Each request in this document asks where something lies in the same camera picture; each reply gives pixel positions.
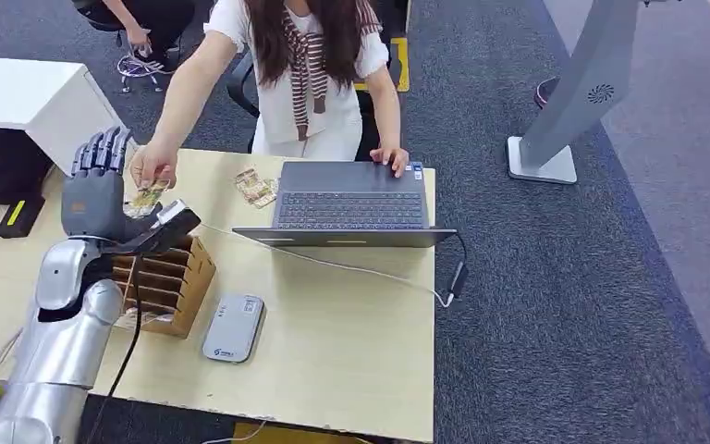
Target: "woman's arm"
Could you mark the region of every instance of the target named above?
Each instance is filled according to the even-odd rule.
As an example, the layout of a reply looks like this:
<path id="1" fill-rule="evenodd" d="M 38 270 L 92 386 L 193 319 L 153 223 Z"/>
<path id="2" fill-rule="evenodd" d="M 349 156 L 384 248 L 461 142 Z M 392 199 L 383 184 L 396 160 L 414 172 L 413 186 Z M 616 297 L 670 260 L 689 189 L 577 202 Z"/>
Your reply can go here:
<path id="1" fill-rule="evenodd" d="M 211 95 L 216 81 L 236 53 L 236 45 L 224 34 L 209 31 L 200 47 L 178 68 L 167 89 L 165 107 L 151 141 L 135 153 L 129 170 L 139 187 L 155 179 L 176 182 L 178 149 Z"/>
<path id="2" fill-rule="evenodd" d="M 372 158 L 383 165 L 393 161 L 393 170 L 398 178 L 403 174 L 410 157 L 401 148 L 401 106 L 396 86 L 387 67 L 381 67 L 366 77 L 366 85 L 374 102 L 374 118 L 380 135 L 380 148 L 372 151 Z"/>
<path id="3" fill-rule="evenodd" d="M 132 13 L 124 6 L 123 0 L 102 0 L 102 2 L 107 6 L 107 9 L 110 9 L 110 12 L 116 16 L 116 19 L 124 25 L 125 30 L 129 31 L 141 28 L 140 23 L 137 22 L 134 16 L 132 16 Z"/>
<path id="4" fill-rule="evenodd" d="M 205 34 L 200 47 L 170 81 L 165 107 L 151 143 L 175 150 L 180 147 L 235 53 L 236 45 L 229 37 L 216 31 Z"/>

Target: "shoe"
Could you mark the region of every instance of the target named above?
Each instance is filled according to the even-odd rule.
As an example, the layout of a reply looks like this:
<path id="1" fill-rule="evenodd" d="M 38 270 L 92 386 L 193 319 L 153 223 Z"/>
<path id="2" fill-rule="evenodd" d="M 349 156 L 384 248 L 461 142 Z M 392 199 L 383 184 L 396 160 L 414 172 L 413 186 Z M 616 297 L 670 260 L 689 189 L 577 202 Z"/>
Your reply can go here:
<path id="1" fill-rule="evenodd" d="M 559 77 L 554 77 L 537 85 L 537 89 L 534 91 L 534 102 L 541 108 L 545 107 L 558 84 Z"/>
<path id="2" fill-rule="evenodd" d="M 142 64 L 153 72 L 159 74 L 172 74 L 176 72 L 178 65 L 171 62 L 167 55 L 151 54 L 147 57 L 140 53 L 135 53 L 135 58 L 140 60 Z"/>

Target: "white pants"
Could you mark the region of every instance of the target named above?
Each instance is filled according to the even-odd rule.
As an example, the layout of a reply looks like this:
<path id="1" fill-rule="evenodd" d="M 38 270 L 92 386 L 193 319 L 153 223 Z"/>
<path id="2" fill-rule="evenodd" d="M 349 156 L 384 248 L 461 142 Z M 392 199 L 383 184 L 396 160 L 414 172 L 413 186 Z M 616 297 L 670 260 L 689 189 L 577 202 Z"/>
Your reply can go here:
<path id="1" fill-rule="evenodd" d="M 327 126 L 312 135 L 306 142 L 290 141 L 270 143 L 265 139 L 263 118 L 257 120 L 254 132 L 253 154 L 281 155 L 284 157 L 304 157 L 314 160 L 353 161 L 358 154 L 363 133 L 360 110 L 347 113 L 343 118 L 328 117 Z"/>

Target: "woman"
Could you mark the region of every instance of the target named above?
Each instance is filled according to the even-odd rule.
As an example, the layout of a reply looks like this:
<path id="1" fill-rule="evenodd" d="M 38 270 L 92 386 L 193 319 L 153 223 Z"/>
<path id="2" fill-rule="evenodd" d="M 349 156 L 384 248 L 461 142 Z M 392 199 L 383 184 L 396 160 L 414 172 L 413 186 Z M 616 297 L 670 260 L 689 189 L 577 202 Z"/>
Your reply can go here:
<path id="1" fill-rule="evenodd" d="M 409 155 L 400 145 L 398 96 L 380 29 L 368 0 L 219 0 L 202 44 L 170 82 L 132 177 L 140 187 L 157 175 L 175 183 L 178 148 L 244 45 L 252 51 L 261 108 L 253 153 L 354 160 L 362 123 L 353 81 L 363 78 L 381 141 L 372 159 L 401 176 Z"/>
<path id="2" fill-rule="evenodd" d="M 87 19 L 120 23 L 136 50 L 135 56 L 151 68 L 163 74 L 175 71 L 167 49 L 194 17 L 194 4 L 190 0 L 72 0 L 72 3 Z"/>

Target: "laptop keyboard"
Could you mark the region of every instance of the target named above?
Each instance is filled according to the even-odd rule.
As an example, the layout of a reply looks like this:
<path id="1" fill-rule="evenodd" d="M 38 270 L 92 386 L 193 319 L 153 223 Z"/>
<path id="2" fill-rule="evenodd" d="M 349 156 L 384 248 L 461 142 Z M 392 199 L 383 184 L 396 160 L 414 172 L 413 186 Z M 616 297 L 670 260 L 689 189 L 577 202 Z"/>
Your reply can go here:
<path id="1" fill-rule="evenodd" d="M 279 228 L 423 228 L 417 192 L 286 192 L 279 206 Z"/>

